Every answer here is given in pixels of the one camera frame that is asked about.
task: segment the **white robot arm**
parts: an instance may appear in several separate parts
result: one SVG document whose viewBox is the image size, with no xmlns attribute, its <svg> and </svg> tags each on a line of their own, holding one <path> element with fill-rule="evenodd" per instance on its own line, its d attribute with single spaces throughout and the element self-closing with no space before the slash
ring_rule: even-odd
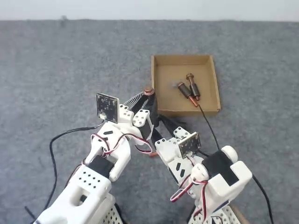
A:
<svg viewBox="0 0 299 224">
<path fill-rule="evenodd" d="M 148 99 L 155 104 L 155 98 Z M 147 144 L 150 150 L 139 151 L 150 154 L 150 144 L 155 118 L 150 110 L 135 107 L 135 113 L 128 106 L 118 103 L 118 99 L 101 95 L 98 97 L 99 117 L 110 119 L 110 110 L 117 107 L 117 115 L 107 121 L 91 136 L 91 151 L 74 172 L 63 192 L 55 202 L 34 222 L 35 224 L 122 224 L 123 221 L 114 206 L 115 198 L 109 193 L 112 182 L 116 181 L 130 160 L 129 140 L 134 145 Z"/>
<path fill-rule="evenodd" d="M 171 197 L 175 202 L 185 192 L 195 199 L 196 209 L 189 223 L 230 223 L 232 210 L 227 205 L 235 199 L 252 178 L 251 171 L 238 161 L 236 151 L 225 146 L 203 159 L 194 155 L 200 148 L 199 135 L 190 134 L 182 127 L 173 132 L 174 137 L 155 143 L 157 153 L 168 167 L 179 190 Z"/>
</svg>

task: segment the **bolt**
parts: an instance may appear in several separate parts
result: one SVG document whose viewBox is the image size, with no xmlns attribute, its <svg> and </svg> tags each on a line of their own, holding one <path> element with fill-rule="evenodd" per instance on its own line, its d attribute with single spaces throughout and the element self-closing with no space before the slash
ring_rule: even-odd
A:
<svg viewBox="0 0 299 224">
<path fill-rule="evenodd" d="M 155 93 L 155 90 L 152 87 L 150 87 L 150 86 L 146 86 L 144 88 L 144 90 L 143 90 L 143 93 L 146 96 L 151 96 L 151 95 L 153 95 Z"/>
<path fill-rule="evenodd" d="M 189 73 L 186 75 L 186 79 L 189 80 L 190 84 L 194 83 L 194 75 L 192 73 Z"/>
<path fill-rule="evenodd" d="M 196 83 L 194 82 L 193 78 L 194 78 L 194 75 L 192 73 L 189 73 L 186 75 L 186 79 L 189 80 L 189 82 L 190 82 L 191 92 L 192 92 L 193 96 L 195 97 L 195 99 L 197 101 L 199 101 L 200 93 L 199 93 L 198 87 L 197 87 Z"/>
</svg>

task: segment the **metal screw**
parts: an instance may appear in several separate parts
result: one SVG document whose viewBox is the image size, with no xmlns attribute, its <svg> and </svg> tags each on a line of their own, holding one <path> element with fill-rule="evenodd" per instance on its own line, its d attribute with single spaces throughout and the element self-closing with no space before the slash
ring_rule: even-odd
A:
<svg viewBox="0 0 299 224">
<path fill-rule="evenodd" d="M 194 75 L 192 73 L 187 74 L 186 78 L 189 80 L 190 84 L 194 83 Z"/>
</svg>

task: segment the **open cardboard tray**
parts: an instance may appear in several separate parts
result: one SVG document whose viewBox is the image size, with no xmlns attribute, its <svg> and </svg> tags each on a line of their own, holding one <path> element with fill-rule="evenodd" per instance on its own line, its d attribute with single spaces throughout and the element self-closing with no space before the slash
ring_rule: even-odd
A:
<svg viewBox="0 0 299 224">
<path fill-rule="evenodd" d="M 186 75 L 192 73 L 200 91 L 200 105 L 205 114 L 220 110 L 220 98 L 211 55 L 155 55 L 151 58 L 152 87 L 158 100 L 158 112 L 165 116 L 201 114 L 176 87 L 180 81 L 189 87 Z"/>
</svg>

